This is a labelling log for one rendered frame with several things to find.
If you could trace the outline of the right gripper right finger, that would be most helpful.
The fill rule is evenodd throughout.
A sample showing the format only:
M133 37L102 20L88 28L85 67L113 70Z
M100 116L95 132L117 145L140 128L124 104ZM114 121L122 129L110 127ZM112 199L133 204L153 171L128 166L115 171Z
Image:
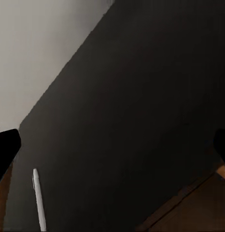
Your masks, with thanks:
M221 158L225 162L225 130L224 129L217 129L214 140L213 140L213 146L221 156Z

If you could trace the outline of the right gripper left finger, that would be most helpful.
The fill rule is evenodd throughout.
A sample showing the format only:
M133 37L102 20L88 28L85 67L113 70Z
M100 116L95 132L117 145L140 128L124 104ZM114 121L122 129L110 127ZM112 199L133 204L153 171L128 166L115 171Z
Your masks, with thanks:
M0 181L21 147L18 129L0 132Z

